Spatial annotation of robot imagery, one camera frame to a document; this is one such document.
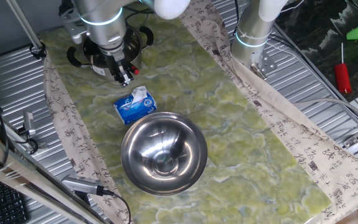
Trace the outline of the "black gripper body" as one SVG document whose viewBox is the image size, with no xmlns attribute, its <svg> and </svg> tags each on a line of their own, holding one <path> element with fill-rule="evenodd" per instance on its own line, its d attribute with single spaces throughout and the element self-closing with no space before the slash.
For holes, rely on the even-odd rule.
<svg viewBox="0 0 358 224">
<path fill-rule="evenodd" d="M 111 75 L 121 72 L 121 67 L 128 68 L 129 62 L 124 55 L 124 45 L 108 48 L 107 45 L 100 45 L 100 51 L 103 53 L 106 64 Z"/>
</svg>

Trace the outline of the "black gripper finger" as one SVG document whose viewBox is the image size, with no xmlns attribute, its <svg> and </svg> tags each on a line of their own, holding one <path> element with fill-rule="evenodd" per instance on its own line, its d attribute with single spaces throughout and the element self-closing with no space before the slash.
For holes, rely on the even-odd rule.
<svg viewBox="0 0 358 224">
<path fill-rule="evenodd" d="M 121 77 L 123 79 L 123 83 L 130 83 L 133 80 L 131 71 L 128 68 L 121 67 Z"/>
<path fill-rule="evenodd" d="M 116 72 L 114 74 L 114 80 L 118 82 L 122 87 L 127 86 L 126 72 Z"/>
</svg>

